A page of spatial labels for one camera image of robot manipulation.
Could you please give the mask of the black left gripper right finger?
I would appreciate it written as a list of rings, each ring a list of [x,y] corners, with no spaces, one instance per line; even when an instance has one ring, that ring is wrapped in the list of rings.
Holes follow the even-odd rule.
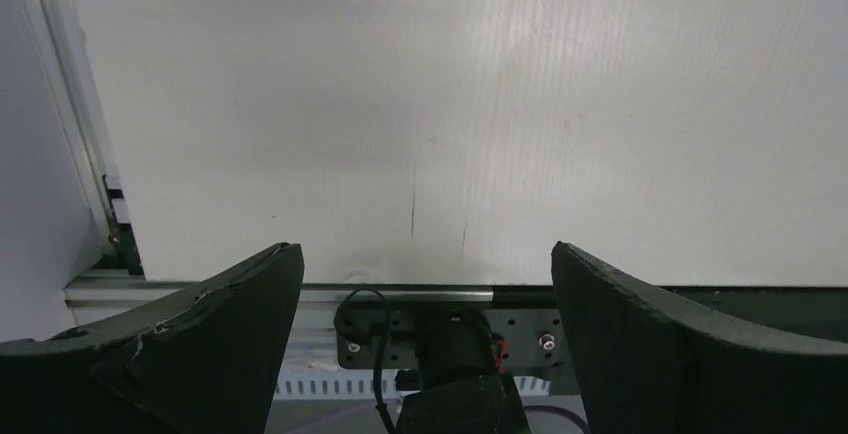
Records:
[[[551,275],[595,433],[843,433],[843,288],[675,287],[558,243]]]

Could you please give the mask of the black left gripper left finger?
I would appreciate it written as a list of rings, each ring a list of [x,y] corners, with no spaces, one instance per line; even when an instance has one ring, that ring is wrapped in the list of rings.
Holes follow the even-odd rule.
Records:
[[[261,433],[304,274],[279,243],[202,283],[44,341],[1,346],[5,433]]]

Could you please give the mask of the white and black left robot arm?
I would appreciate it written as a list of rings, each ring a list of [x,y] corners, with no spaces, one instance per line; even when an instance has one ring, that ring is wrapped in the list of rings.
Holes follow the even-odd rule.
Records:
[[[45,341],[1,346],[5,433],[260,433],[302,290],[297,244]],[[663,288],[567,243],[550,289],[370,286],[335,308],[389,433],[525,433],[513,369],[572,372],[588,433],[843,433],[843,288]]]

